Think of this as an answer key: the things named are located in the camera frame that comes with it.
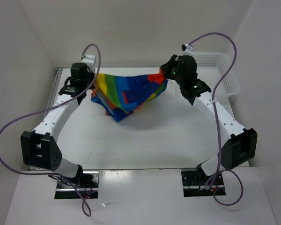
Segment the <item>rainbow striped shorts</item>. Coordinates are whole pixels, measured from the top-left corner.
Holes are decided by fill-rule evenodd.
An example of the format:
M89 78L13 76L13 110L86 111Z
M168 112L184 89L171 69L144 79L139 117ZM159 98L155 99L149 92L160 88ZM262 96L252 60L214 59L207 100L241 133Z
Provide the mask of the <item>rainbow striped shorts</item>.
M99 74L91 101L101 105L106 115L120 122L145 102L158 97L166 90L167 83L161 73L137 76Z

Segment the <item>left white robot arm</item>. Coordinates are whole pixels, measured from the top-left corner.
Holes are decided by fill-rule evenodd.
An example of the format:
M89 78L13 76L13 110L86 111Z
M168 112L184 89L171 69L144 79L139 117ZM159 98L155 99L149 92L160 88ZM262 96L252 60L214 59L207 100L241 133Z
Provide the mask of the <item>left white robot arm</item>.
M75 188L80 187L86 178L83 168L63 158L57 140L71 114L86 97L85 90L93 82L94 71L93 62L72 64L71 75L59 91L55 108L32 131L25 131L21 135L24 164L61 175L62 182Z

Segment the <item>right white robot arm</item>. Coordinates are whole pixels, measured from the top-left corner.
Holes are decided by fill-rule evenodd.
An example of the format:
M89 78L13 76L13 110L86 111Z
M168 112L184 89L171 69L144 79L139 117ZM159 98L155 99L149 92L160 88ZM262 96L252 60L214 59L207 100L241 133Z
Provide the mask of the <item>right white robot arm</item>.
M194 57L173 55L160 69L165 78L177 82L182 96L192 106L220 128L221 152L197 166L196 179L200 184L207 184L217 171L231 170L254 158L257 132L238 123L217 99L212 97L210 87L198 79Z

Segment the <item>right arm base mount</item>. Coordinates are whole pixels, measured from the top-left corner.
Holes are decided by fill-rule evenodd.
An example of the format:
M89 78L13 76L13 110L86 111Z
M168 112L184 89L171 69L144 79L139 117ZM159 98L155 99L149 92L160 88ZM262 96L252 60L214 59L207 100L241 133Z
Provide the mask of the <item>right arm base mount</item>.
M206 181L203 178L199 178L194 168L181 170L181 177L184 197L212 196L214 192L215 195L226 195L224 182L221 174L218 175L215 184L210 190L206 190Z

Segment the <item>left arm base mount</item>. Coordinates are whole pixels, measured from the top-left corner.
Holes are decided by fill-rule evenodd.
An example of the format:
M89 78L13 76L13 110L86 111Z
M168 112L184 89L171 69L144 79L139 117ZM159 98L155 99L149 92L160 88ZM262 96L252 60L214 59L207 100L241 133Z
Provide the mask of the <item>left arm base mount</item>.
M87 199L98 198L99 178L100 171L96 170L84 170L85 180L81 181L79 185L75 185L79 193ZM79 199L79 195L75 189L64 179L57 179L57 185L55 190L54 199Z

